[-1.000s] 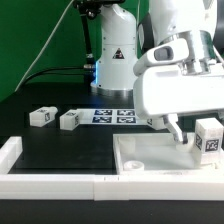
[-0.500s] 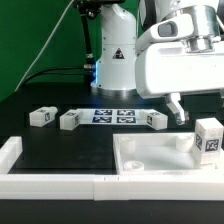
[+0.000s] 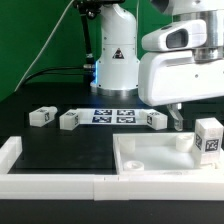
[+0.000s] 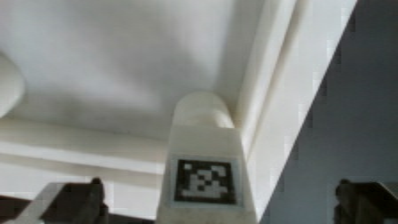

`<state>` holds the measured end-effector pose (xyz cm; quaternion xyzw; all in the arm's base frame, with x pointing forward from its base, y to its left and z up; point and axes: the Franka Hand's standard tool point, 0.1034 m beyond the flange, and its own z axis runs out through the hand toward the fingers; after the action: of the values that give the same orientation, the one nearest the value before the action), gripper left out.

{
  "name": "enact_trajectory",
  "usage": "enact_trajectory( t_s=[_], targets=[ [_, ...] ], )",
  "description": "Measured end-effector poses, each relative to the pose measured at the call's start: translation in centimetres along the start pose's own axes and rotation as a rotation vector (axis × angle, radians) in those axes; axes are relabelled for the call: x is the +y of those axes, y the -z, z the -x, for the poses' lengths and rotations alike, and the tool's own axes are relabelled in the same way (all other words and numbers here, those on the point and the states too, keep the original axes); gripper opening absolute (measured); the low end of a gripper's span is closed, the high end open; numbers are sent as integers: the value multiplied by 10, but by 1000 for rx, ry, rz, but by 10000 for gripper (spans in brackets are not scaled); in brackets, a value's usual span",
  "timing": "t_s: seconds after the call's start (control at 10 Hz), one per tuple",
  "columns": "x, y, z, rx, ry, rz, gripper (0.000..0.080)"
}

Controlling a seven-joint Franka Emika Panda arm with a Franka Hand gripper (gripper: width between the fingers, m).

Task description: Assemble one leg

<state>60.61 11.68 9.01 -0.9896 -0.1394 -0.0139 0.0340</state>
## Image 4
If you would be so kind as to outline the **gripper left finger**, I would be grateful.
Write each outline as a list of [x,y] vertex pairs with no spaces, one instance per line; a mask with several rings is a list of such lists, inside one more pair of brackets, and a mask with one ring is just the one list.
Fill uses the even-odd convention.
[[51,182],[0,224],[108,224],[100,179],[93,177],[84,183]]

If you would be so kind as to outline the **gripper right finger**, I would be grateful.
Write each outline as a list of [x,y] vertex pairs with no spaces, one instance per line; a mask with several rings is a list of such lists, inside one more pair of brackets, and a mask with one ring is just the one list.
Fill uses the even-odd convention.
[[339,181],[333,224],[398,224],[398,182]]

